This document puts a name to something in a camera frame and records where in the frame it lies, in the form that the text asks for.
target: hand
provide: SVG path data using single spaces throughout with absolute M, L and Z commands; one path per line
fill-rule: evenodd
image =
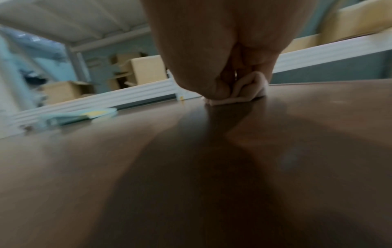
M 236 80 L 267 80 L 316 0 L 142 0 L 157 48 L 177 83 L 226 99 Z

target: light blue object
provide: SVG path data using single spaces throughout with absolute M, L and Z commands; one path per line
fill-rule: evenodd
M 79 121 L 96 119 L 108 115 L 114 116 L 116 114 L 116 108 L 92 108 L 68 113 L 43 114 L 40 115 L 38 118 L 42 123 L 63 126 Z

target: table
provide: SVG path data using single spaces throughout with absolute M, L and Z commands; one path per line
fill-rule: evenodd
M 392 80 L 0 141 L 1 247 L 390 247 Z

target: folded cloth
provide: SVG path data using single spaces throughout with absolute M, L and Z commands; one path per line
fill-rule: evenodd
M 264 74 L 254 71 L 242 77 L 234 83 L 231 96 L 223 100 L 209 100 L 203 98 L 206 104 L 211 106 L 226 105 L 233 103 L 250 102 L 255 98 L 267 95 L 268 81 Z

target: cardboard box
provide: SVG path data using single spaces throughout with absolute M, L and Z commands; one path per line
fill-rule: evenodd
M 131 61 L 138 85 L 167 79 L 166 67 L 160 55 L 134 58 Z
M 325 16 L 320 27 L 320 45 L 392 27 L 392 0 L 366 0 L 339 9 L 343 3 L 344 0 L 338 0 Z
M 318 37 L 319 35 L 315 34 L 315 35 L 310 35 L 310 36 L 295 39 L 282 53 L 285 54 L 292 51 L 298 51 L 310 47 L 315 47 L 317 46 Z
M 124 54 L 115 54 L 109 57 L 109 62 L 111 65 L 117 65 L 120 68 L 121 72 L 128 73 L 133 72 L 133 67 L 131 63 L 131 59 L 140 58 L 146 56 L 143 53 L 124 53 Z
M 78 81 L 50 83 L 41 86 L 41 88 L 48 96 L 48 104 L 63 103 L 95 93 L 93 85 Z
M 137 85 L 135 74 L 125 73 L 115 76 L 108 80 L 108 84 L 111 90 L 125 89 L 130 85 Z

